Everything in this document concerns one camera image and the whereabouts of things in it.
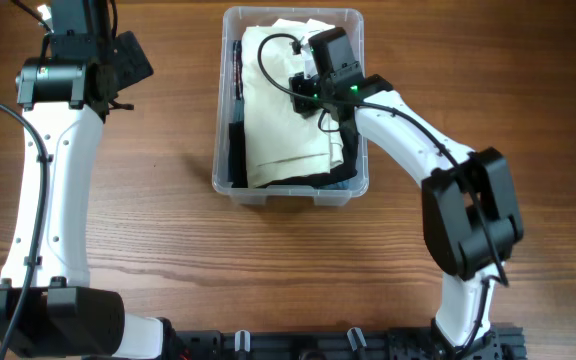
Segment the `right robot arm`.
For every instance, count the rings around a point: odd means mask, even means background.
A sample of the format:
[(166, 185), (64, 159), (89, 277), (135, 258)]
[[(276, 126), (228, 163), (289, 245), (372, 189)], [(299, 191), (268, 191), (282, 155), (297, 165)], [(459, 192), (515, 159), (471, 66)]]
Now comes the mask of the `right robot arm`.
[(427, 329), (387, 335), (392, 359), (523, 359), (521, 329), (489, 320), (496, 285), (508, 286), (505, 262), (523, 237), (504, 156), (475, 151), (443, 135), (405, 104), (393, 85), (367, 76), (340, 27), (291, 37), (294, 54), (314, 64), (286, 93), (295, 112), (320, 111), (382, 148), (418, 184), (425, 245), (443, 272), (441, 303)]

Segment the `red plaid shirt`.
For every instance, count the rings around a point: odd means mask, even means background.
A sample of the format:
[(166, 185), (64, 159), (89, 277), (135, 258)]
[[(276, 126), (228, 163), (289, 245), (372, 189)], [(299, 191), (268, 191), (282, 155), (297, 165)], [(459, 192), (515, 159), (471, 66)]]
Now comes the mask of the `red plaid shirt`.
[(243, 83), (241, 80), (242, 71), (242, 44), (240, 40), (234, 40), (232, 44), (232, 65), (233, 65), (233, 84), (235, 89), (235, 99), (241, 100), (243, 98)]

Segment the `white printed t-shirt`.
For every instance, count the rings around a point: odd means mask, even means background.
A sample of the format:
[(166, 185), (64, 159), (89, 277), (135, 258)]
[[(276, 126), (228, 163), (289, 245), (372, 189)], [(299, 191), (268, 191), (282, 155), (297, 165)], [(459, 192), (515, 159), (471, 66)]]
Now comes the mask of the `white printed t-shirt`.
[(319, 32), (319, 31), (326, 31), (334, 28), (333, 24), (328, 24), (316, 19), (308, 19), (307, 21), (296, 21), (296, 20), (288, 20), (280, 18), (276, 20), (272, 27), (279, 27), (279, 28), (295, 28), (299, 31), (304, 32)]

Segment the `cream cloth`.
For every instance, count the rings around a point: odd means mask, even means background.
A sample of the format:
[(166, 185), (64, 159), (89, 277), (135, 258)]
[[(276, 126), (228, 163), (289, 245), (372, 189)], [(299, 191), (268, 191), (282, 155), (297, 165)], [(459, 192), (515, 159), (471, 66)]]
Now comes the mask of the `cream cloth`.
[(268, 74), (283, 87), (312, 60), (296, 55), (289, 38), (266, 41), (271, 34), (286, 33), (302, 43), (319, 32), (295, 28), (249, 26), (242, 37), (242, 82), (246, 171), (250, 188), (274, 181), (329, 174), (344, 164), (343, 140), (330, 116), (319, 122), (321, 112), (302, 116), (293, 110), (288, 94), (274, 87)]

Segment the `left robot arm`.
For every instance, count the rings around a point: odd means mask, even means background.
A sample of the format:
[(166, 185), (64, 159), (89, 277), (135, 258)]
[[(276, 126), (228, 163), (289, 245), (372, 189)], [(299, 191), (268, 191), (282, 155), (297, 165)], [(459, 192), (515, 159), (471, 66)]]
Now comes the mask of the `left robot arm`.
[(12, 117), (25, 155), (16, 228), (0, 274), (0, 358), (175, 359), (164, 318), (129, 314), (94, 289), (86, 252), (96, 150), (121, 90), (153, 70), (112, 1), (54, 1), (37, 14), (41, 52), (17, 74)]

